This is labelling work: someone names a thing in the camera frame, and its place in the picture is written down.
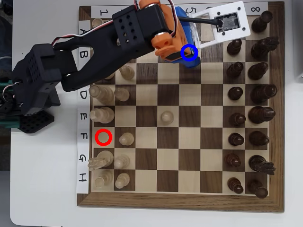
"blue circle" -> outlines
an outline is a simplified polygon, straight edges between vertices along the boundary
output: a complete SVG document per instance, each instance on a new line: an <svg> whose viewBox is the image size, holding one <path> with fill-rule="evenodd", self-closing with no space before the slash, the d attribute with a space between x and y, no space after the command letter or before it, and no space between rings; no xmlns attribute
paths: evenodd
<svg viewBox="0 0 303 227"><path fill-rule="evenodd" d="M194 49L194 56L191 57L191 58L188 58L188 57L186 57L186 56L184 55L184 50L185 50L186 48L188 48L188 47ZM186 44L186 45L184 45L184 46L182 47L182 49L181 49L181 51L180 51L180 54L181 54L181 57L182 57L183 60L186 60L186 61L194 61L194 60L198 57L198 49L197 49L194 45L192 45L192 44Z"/></svg>

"wooden chessboard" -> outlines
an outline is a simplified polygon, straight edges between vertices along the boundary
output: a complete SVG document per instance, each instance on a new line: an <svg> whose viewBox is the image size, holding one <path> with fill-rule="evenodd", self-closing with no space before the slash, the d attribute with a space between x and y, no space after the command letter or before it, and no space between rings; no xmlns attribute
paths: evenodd
<svg viewBox="0 0 303 227"><path fill-rule="evenodd" d="M166 63L152 52L127 64L135 71L132 80L123 79L116 71L112 79L95 83L107 85L113 91L126 88L130 98L126 102L114 100L108 105L115 112L112 122L88 121L89 157L109 150L114 157L128 155L130 165L126 169L114 169L111 164L89 172L88 193L77 194L78 206L284 211L284 3L269 2L268 10L274 18L266 31L260 34L251 31L235 57L227 53L229 42L226 42L200 50L201 64L187 69L180 64ZM91 24L91 13L91 7L80 7L80 22ZM250 25L257 17L248 15ZM197 24L197 27L203 42L213 40L209 25ZM268 72L262 79L253 81L248 78L247 71L258 62L250 50L259 39L268 36L278 36L280 45L262 59L269 65ZM245 70L240 77L231 80L226 70L236 61L242 62ZM249 121L247 114L255 106L250 100L250 92L258 84L275 84L278 94L262 103L276 111L275 118L257 125ZM239 100L228 98L231 87L243 89ZM98 100L90 99L90 110L102 106ZM174 113L174 122L169 126L160 121L164 111ZM228 118L233 113L245 115L245 125L237 128L230 125ZM112 142L105 147L94 140L95 133L101 128L108 129L113 135ZM255 130L267 134L270 143L261 147L251 145L248 135ZM131 146L119 143L119 137L125 132L131 132L135 137ZM230 145L228 136L232 132L242 135L245 143L236 147ZM105 133L100 134L101 142L107 139ZM224 163L223 159L229 153L240 157L240 167L229 167ZM253 155L262 155L267 161L274 162L275 175L251 170L248 160ZM98 189L94 181L103 171L112 172L114 177L109 185ZM128 173L131 179L122 189L114 186L120 173ZM237 195L228 188L227 181L231 177L240 180L243 194ZM257 198L248 190L247 183L252 179L258 179L268 189L265 199Z"/></svg>

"red circle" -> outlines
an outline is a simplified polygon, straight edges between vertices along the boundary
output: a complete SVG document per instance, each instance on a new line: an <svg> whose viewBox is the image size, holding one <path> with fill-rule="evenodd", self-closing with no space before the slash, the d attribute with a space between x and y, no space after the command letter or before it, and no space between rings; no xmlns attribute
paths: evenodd
<svg viewBox="0 0 303 227"><path fill-rule="evenodd" d="M100 141L99 141L99 138L98 138L99 134L102 133L102 132L107 133L107 134L108 134L108 137L109 137L109 138L108 138L108 141L106 141L105 143L100 142ZM98 145L100 145L100 146L107 146L108 144L110 144L110 142L112 141L112 139L113 139L113 135L112 135L112 133L111 133L109 130L107 130L107 129L99 129L99 130L96 132L96 134L95 134L95 141L96 141L96 143L97 143Z"/></svg>

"table surface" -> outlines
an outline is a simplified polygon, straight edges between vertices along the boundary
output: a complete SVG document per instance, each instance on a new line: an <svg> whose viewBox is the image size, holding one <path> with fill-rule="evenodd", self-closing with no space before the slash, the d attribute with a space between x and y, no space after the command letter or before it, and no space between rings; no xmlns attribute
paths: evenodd
<svg viewBox="0 0 303 227"><path fill-rule="evenodd" d="M132 0L15 0L13 67L34 44L77 33L83 5L131 4ZM229 2L174 0L174 3ZM294 80L291 0L285 1L285 213L240 213L187 210L103 209L76 206L77 93L57 91L61 106L49 110L55 123L35 135L11 134L10 216L17 225L50 227L103 226L297 226L302 223L303 160L301 131L303 84Z"/></svg>

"chessboard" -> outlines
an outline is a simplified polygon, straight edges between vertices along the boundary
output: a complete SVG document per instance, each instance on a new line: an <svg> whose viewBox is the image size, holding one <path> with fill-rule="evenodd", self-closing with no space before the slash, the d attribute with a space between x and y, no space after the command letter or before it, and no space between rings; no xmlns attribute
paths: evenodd
<svg viewBox="0 0 303 227"><path fill-rule="evenodd" d="M124 79L120 70L117 70L111 79L94 84L106 86L112 91L126 89L130 94L127 101L114 98L111 103L104 105L89 97L90 86L79 90L78 206L284 211L284 3L261 4L258 13L247 13L250 26L265 10L272 12L273 19L264 32L255 33L251 30L251 36L242 39L241 51L235 56L227 53L230 42L217 44L199 50L201 64L188 69L179 63L165 62L152 52L126 64L134 70L132 79ZM198 5L183 6L187 10L209 6ZM106 21L110 16L104 13L111 15L125 7L80 7L80 33L91 29L98 22L96 14ZM258 5L252 5L253 8L258 10ZM210 25L196 26L202 42L214 39ZM269 36L278 36L280 45L263 59L254 59L251 55L252 46ZM79 50L82 53L85 51L89 52L89 59L93 50ZM79 67L88 61L82 56L79 55ZM244 70L236 79L230 79L227 69L235 62L242 62ZM248 70L260 62L266 62L269 70L261 79L251 80ZM274 84L278 93L259 105L271 107L276 115L269 122L254 124L249 120L248 113L257 105L252 102L250 93L256 86L266 84ZM232 87L243 90L243 95L236 101L228 97ZM110 123L93 122L87 117L92 109L104 106L115 113ZM174 121L169 125L161 120L161 114L165 111L174 115ZM232 125L229 118L233 113L244 115L245 123ZM95 134L100 129L111 132L113 138L110 144L100 146L96 143ZM264 146L252 145L249 135L253 131L266 134L269 143ZM134 136L130 146L119 142L119 138L126 132ZM245 142L239 146L231 145L228 138L232 133L240 134ZM98 139L105 142L108 135L101 133ZM116 169L112 163L88 171L88 159L97 157L104 150L110 151L114 158L128 156L129 165ZM225 157L229 154L237 155L241 165L227 165ZM273 162L275 174L267 175L252 170L249 159L254 155ZM110 173L112 179L106 186L96 187L95 180L105 172ZM129 184L122 189L115 186L121 173L130 176ZM228 187L227 182L231 178L240 181L242 194L236 194ZM252 180L257 180L268 190L266 198L257 198L250 191L248 184Z"/></svg>

